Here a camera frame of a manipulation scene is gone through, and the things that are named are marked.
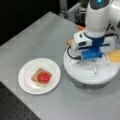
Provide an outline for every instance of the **tabletop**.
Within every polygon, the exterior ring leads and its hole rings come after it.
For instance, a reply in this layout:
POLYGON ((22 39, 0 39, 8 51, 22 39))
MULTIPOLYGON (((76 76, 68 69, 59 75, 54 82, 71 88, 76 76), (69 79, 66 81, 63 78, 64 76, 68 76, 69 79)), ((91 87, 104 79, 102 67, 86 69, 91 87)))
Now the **tabletop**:
POLYGON ((42 120, 119 120, 119 74, 95 91, 79 89, 66 77, 66 40, 77 31, 74 23, 47 13, 0 47, 0 81, 42 120), (35 58, 52 59, 62 73, 58 86, 43 95, 28 94, 18 84, 20 69, 35 58))

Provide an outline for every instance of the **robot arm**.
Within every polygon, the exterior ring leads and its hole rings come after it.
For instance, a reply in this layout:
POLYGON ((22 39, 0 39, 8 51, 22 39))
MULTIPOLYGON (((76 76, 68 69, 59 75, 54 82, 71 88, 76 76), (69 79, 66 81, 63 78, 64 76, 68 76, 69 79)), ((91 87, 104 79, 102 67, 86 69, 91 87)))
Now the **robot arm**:
POLYGON ((98 58, 103 53, 114 50, 114 38, 106 37, 112 2, 113 0, 91 0, 89 2, 85 30, 74 34, 74 41, 69 51, 74 58, 82 60, 98 58))

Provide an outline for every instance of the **plate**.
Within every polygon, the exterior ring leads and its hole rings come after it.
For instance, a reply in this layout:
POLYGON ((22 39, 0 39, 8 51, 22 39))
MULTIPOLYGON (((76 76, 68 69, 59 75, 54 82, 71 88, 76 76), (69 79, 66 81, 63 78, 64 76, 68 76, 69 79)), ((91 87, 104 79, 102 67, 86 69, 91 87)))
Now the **plate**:
POLYGON ((60 81, 61 71, 59 66, 47 58, 37 58, 26 63, 18 75, 20 87, 30 94, 44 94, 54 89, 60 81), (39 87, 32 81, 32 76, 38 69, 44 69, 52 74, 49 84, 46 87, 39 87))

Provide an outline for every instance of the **red food item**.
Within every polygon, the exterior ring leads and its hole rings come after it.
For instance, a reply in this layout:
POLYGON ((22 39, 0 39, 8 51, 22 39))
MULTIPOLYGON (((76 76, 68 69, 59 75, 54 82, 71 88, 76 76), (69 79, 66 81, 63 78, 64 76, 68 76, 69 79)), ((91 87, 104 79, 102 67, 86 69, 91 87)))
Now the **red food item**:
POLYGON ((41 72, 37 76, 37 81, 41 84, 47 84, 50 80, 50 75, 46 72, 41 72))

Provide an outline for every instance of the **round white base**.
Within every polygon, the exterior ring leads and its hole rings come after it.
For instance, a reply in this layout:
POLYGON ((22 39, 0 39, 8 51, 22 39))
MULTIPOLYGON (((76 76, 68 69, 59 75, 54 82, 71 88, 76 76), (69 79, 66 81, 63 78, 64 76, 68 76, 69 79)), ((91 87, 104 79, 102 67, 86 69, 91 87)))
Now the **round white base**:
POLYGON ((78 61, 71 59, 67 51, 63 58, 66 72, 78 82, 100 85, 109 82, 120 69, 119 62, 110 63, 105 55, 102 58, 78 61))

